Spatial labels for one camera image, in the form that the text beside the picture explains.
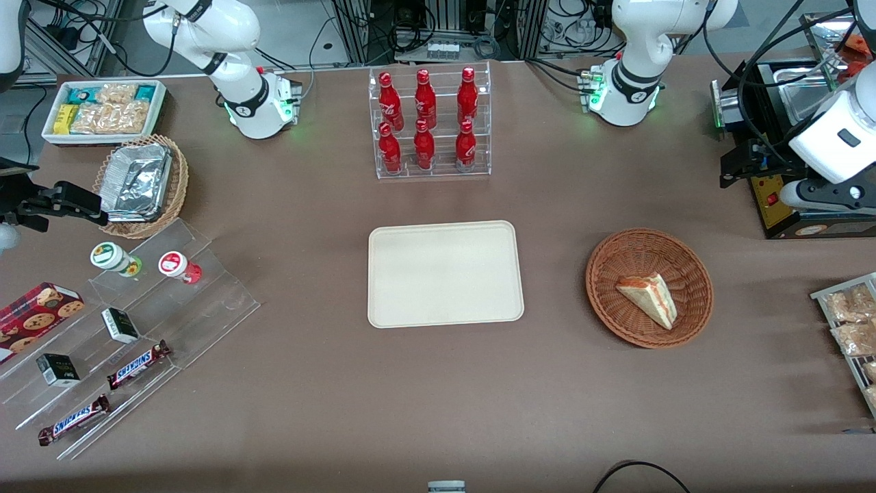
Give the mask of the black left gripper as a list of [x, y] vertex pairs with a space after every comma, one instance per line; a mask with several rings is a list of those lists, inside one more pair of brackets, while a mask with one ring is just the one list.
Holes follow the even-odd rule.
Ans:
[[771, 151], [755, 138], [741, 141], [721, 156], [720, 188], [773, 175], [801, 180], [808, 176], [808, 167], [802, 160], [792, 156], [788, 147], [780, 146], [777, 152]]

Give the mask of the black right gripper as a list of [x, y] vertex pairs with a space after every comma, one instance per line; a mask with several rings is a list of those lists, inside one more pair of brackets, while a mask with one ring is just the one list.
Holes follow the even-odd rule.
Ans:
[[100, 196], [72, 182], [57, 181], [48, 188], [31, 180], [1, 181], [2, 223], [46, 233], [47, 216], [75, 216], [98, 227], [107, 225]]

